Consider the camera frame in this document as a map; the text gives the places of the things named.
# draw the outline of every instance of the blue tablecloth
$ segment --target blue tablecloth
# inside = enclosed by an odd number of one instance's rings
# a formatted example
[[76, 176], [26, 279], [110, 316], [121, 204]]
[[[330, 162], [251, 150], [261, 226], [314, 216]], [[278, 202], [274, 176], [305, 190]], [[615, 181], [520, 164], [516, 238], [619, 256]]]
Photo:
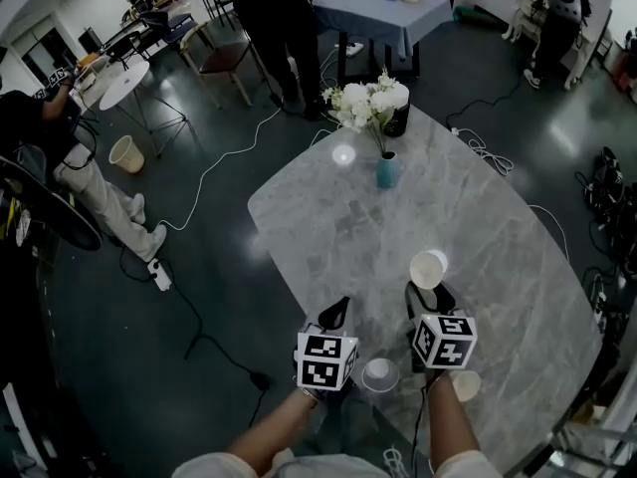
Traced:
[[438, 25], [452, 21], [449, 0], [313, 0], [323, 27], [390, 46], [401, 58]]

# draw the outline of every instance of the black shoe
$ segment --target black shoe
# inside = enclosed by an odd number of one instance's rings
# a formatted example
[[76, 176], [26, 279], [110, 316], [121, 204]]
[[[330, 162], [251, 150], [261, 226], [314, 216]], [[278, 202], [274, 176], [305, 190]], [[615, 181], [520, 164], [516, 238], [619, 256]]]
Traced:
[[322, 118], [321, 113], [325, 111], [327, 108], [327, 103], [325, 100], [319, 96], [315, 100], [306, 103], [306, 110], [304, 111], [304, 116], [307, 120], [318, 120]]
[[295, 103], [299, 100], [299, 87], [297, 87], [296, 82], [288, 87], [283, 87], [283, 100], [288, 103]]

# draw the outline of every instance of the power strip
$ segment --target power strip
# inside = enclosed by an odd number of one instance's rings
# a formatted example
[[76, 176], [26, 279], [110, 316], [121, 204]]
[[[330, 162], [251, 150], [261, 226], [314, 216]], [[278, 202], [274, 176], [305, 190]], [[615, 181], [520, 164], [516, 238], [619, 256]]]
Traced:
[[161, 292], [166, 292], [170, 289], [172, 282], [157, 259], [152, 259], [148, 263], [148, 272]]
[[348, 43], [345, 55], [350, 59], [361, 50], [362, 50], [361, 43]]

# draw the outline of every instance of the white pants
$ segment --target white pants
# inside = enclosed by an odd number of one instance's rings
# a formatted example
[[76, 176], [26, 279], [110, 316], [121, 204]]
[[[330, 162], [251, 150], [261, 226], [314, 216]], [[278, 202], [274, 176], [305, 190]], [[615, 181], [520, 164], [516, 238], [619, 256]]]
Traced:
[[[90, 151], [78, 144], [67, 154], [64, 162], [79, 167], [87, 162], [89, 155]], [[53, 178], [81, 195], [90, 209], [104, 219], [115, 237], [139, 258], [146, 260], [155, 251], [146, 229], [130, 220], [134, 216], [132, 198], [105, 181], [95, 160], [79, 170], [60, 163], [53, 170]]]

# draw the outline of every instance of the black pants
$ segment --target black pants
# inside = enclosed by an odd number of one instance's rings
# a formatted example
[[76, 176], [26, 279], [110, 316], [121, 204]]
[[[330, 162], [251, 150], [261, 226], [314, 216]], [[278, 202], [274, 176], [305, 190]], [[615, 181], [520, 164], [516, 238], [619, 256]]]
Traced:
[[241, 25], [282, 89], [297, 81], [286, 47], [297, 62], [306, 104], [319, 96], [319, 40], [308, 0], [233, 0]]
[[566, 55], [579, 34], [579, 24], [548, 11], [541, 28], [539, 49], [535, 55], [533, 76], [542, 79]]

